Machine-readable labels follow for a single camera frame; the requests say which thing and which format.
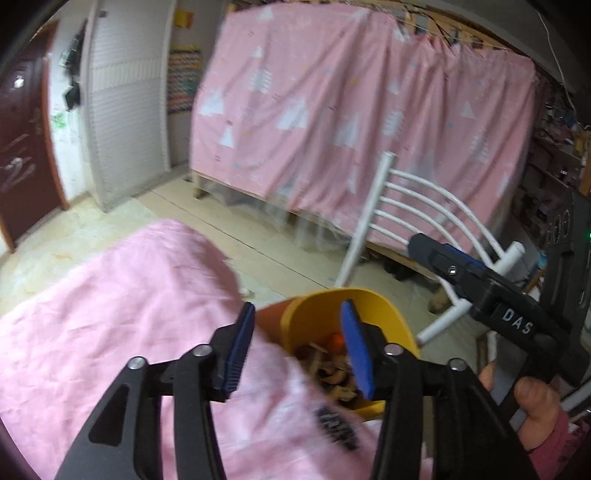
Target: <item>screw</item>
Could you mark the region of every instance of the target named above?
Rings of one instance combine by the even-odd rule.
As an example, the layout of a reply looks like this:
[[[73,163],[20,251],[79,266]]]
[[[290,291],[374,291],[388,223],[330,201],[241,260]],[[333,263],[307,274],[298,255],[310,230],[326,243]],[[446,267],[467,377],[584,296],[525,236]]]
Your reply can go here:
[[[463,372],[466,369],[466,362],[461,358],[452,358],[449,361],[449,366],[455,372]]]
[[[146,364],[146,359],[143,356],[135,356],[129,362],[127,366],[132,370],[139,370]]]
[[[211,345],[204,343],[203,345],[197,345],[193,349],[193,355],[195,356],[208,356],[210,353],[213,352],[213,348]]]
[[[389,356],[398,356],[404,352],[404,348],[397,343],[389,343],[384,347],[384,352]]]

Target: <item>chair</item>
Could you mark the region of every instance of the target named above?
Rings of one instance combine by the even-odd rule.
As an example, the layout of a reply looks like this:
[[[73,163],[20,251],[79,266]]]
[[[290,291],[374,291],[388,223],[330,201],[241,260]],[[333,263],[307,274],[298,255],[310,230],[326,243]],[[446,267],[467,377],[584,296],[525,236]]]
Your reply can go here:
[[[437,231],[441,233],[451,245],[453,245],[455,248],[459,250],[462,250],[457,239],[454,238],[443,225],[441,225],[438,221],[436,221],[426,213],[418,210],[417,208],[411,205],[407,205],[406,203],[401,202],[399,200],[393,200],[388,198],[386,196],[387,189],[400,192],[406,195],[407,197],[415,198],[423,202],[424,204],[429,205],[430,207],[438,211],[440,214],[443,214],[448,220],[450,220],[454,224],[455,227],[459,229],[459,231],[461,231],[462,234],[464,234],[468,238],[468,240],[473,246],[475,254],[477,254],[480,257],[480,260],[487,267],[491,268],[500,275],[507,275],[511,268],[519,261],[519,259],[525,253],[525,248],[523,247],[523,245],[521,245],[519,242],[513,242],[511,246],[507,249],[507,251],[503,250],[499,243],[496,241],[495,237],[487,230],[487,228],[482,224],[482,222],[478,220],[478,218],[476,218],[474,213],[461,200],[459,200],[452,193],[435,185],[434,183],[428,180],[392,168],[392,163],[395,157],[396,155],[392,152],[384,152],[382,154],[380,164],[378,166],[376,175],[374,177],[374,181],[369,191],[367,201],[363,207],[355,234],[349,245],[349,249],[347,251],[347,255],[345,256],[345,260],[343,261],[343,265],[340,269],[339,276],[335,282],[335,287],[346,287],[349,285],[355,273],[355,268],[359,263],[359,257],[365,247],[365,243],[370,229],[380,232],[396,240],[402,245],[408,245],[408,241],[405,238],[402,238],[401,236],[392,233],[390,230],[387,230],[386,228],[383,228],[374,223],[376,218],[384,218],[398,225],[401,225],[402,227],[410,230],[413,234],[422,233],[416,226],[410,224],[408,221],[384,212],[382,209],[379,208],[380,203],[393,205],[401,210],[405,210],[407,212],[414,214],[415,217],[426,221],[434,228],[436,228]],[[389,181],[390,175],[401,179],[405,179],[409,184],[415,183],[424,187],[431,188],[435,190],[437,193],[443,195],[450,203],[456,205],[478,227],[478,229],[482,233],[482,236],[488,241],[492,250],[498,256],[498,260],[496,262],[493,262],[491,260],[490,256],[486,253],[484,247],[479,242],[479,240],[456,215],[447,210],[444,206],[439,205],[437,202],[431,200],[428,197],[425,197],[425,195],[422,195],[419,192],[411,190],[407,186],[391,183]],[[449,309],[447,309],[439,318],[437,318],[437,320],[435,320],[429,327],[422,330],[416,336],[415,341],[419,346],[425,345],[427,342],[431,341],[441,332],[446,330],[453,323],[458,321],[461,317],[468,313],[470,307],[472,306],[472,304],[469,301],[458,298],[453,287],[447,281],[443,280],[440,277],[438,277],[438,280],[445,289],[450,300],[452,301],[452,306]]]

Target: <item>floor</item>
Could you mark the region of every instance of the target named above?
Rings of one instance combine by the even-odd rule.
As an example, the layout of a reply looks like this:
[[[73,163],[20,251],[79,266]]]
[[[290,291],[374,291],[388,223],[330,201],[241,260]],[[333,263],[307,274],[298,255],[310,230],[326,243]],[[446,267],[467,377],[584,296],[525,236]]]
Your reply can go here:
[[[86,198],[31,233],[0,269],[0,314],[158,218],[182,221],[210,238],[228,256],[249,300],[258,307],[330,288],[345,256],[344,249],[302,247],[307,242],[296,241],[292,225],[278,230],[241,207],[227,207],[212,197],[197,200],[193,184],[178,178],[108,214]],[[433,287],[421,279],[399,282],[370,262],[358,268],[352,285],[389,298],[417,333],[436,318],[427,311]],[[475,336],[481,331],[472,319],[462,319],[424,347],[421,356],[435,362],[459,356],[474,368]]]

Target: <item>wooden bed leg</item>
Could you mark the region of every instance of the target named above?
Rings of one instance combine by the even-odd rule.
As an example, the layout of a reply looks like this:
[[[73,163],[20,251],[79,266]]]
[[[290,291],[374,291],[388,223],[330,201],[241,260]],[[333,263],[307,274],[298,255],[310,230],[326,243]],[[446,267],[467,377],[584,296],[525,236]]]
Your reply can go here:
[[[193,183],[195,184],[195,190],[194,190],[193,196],[197,200],[201,200],[202,198],[206,197],[209,194],[209,192],[207,192],[206,190],[203,190],[201,188],[202,178],[199,176],[199,174],[196,171],[192,170],[191,175],[193,176]]]
[[[429,300],[428,310],[431,313],[440,314],[445,312],[451,306],[452,301],[447,297],[447,293],[445,293],[443,287],[439,287],[439,289],[431,296],[431,300]]]

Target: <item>door frame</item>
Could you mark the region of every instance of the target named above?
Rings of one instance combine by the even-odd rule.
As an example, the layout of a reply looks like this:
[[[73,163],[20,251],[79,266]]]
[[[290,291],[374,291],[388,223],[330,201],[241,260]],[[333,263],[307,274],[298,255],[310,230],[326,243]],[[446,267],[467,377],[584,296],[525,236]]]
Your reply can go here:
[[[43,75],[41,78],[41,119],[43,122],[43,137],[45,140],[45,149],[47,151],[47,161],[49,162],[51,176],[53,177],[53,182],[56,186],[56,191],[60,199],[61,208],[63,210],[67,210],[70,208],[70,204],[68,203],[66,196],[64,195],[64,189],[61,185],[60,175],[57,169],[56,158],[53,154],[53,141],[51,140],[51,129],[49,123],[49,75],[51,70],[50,55],[51,48],[53,47],[53,39],[56,34],[58,25],[59,20],[43,25],[39,30],[37,30],[33,38],[36,35],[39,35],[40,33],[48,34],[45,53],[43,54]],[[4,223],[4,220],[2,218],[0,218],[0,231],[2,232],[2,236],[4,237],[4,240],[8,247],[8,252],[13,254],[16,250],[16,242],[8,234],[6,224]]]

